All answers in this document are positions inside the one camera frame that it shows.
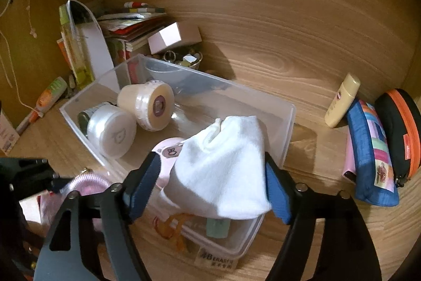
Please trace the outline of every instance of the screw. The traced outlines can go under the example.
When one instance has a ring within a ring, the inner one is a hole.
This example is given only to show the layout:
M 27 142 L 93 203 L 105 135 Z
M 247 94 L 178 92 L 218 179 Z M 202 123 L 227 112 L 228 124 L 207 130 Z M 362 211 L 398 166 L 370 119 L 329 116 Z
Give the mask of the screw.
M 298 183 L 298 184 L 296 184 L 295 185 L 295 188 L 297 189 L 297 191 L 299 191 L 299 192 L 306 192 L 306 190 L 308 190 L 309 189 L 309 187 L 306 185 L 306 184 L 303 184 L 303 183 Z
M 342 199 L 349 199 L 351 197 L 347 191 L 340 191 L 339 195 Z
M 123 187 L 122 184 L 116 183 L 111 185 L 111 192 L 118 192 Z
M 68 198 L 69 199 L 75 199 L 79 195 L 80 195 L 80 193 L 78 191 L 72 191 L 72 192 L 69 193 Z

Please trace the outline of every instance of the white cloth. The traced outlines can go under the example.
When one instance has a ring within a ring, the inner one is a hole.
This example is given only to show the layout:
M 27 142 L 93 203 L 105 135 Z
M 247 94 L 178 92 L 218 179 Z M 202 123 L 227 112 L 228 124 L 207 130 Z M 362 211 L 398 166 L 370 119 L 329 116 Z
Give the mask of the white cloth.
M 184 141 L 157 205 L 169 214 L 252 219 L 270 211 L 256 116 L 230 116 Z

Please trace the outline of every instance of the blue pencil case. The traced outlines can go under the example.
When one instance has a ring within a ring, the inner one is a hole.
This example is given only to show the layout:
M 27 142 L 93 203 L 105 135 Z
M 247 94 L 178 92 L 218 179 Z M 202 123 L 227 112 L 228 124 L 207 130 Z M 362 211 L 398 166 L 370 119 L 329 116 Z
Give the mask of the blue pencil case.
M 355 98 L 347 119 L 356 170 L 355 198 L 377 206 L 396 206 L 399 194 L 386 135 L 374 107 Z

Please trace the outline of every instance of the plastic bin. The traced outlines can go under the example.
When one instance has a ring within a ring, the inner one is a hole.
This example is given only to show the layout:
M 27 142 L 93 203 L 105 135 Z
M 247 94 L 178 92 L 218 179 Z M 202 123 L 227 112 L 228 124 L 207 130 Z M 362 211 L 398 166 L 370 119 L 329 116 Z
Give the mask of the plastic bin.
M 162 131 L 149 132 L 138 127 L 130 150 L 120 159 L 102 156 L 82 134 L 77 114 L 104 101 L 117 102 L 117 93 L 109 83 L 117 77 L 119 89 L 133 83 L 152 79 L 168 83 L 175 95 L 176 106 L 170 124 Z M 214 123 L 216 118 L 231 115 L 256 115 L 267 134 L 265 149 L 281 167 L 290 142 L 295 107 L 280 98 L 264 92 L 214 77 L 190 68 L 180 67 L 156 59 L 136 55 L 87 86 L 60 109 L 66 121 L 92 155 L 106 168 L 114 182 L 121 182 L 133 169 L 137 169 L 147 154 L 159 142 L 170 137 L 189 138 Z M 168 214 L 154 205 L 159 189 L 155 187 L 147 210 L 161 220 Z M 250 247 L 264 216 L 251 220 L 232 221 L 229 236 L 225 239 L 206 237 L 206 219 L 196 217 L 185 223 L 182 234 L 221 257 L 240 258 Z

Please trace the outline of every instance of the book stack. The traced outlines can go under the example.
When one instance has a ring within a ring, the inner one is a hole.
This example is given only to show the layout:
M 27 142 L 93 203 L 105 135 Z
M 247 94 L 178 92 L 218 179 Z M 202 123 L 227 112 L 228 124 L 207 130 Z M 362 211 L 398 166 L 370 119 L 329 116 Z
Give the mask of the book stack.
M 164 8 L 144 3 L 99 17 L 97 21 L 104 32 L 114 66 L 137 54 L 150 54 L 148 38 L 166 26 L 166 19 Z

